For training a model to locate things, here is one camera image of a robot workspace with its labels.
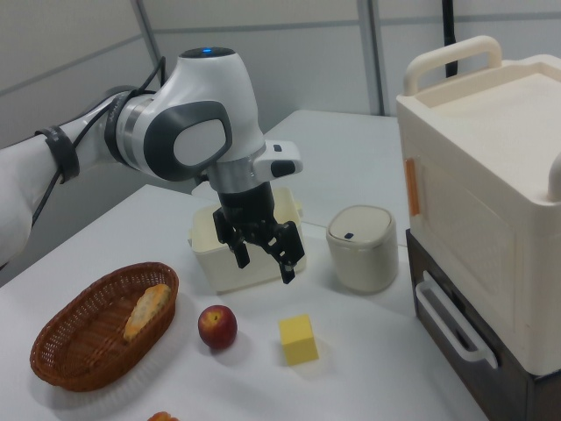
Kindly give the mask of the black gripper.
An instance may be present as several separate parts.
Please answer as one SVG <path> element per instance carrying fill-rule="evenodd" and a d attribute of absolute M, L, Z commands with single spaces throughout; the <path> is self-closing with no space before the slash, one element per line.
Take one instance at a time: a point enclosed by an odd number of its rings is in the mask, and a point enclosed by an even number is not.
<path fill-rule="evenodd" d="M 277 223 L 270 182 L 240 193 L 219 193 L 221 208 L 213 212 L 217 239 L 229 247 L 238 267 L 250 263 L 245 240 L 264 240 L 263 248 L 279 265 L 281 279 L 289 284 L 304 247 L 294 221 Z"/>

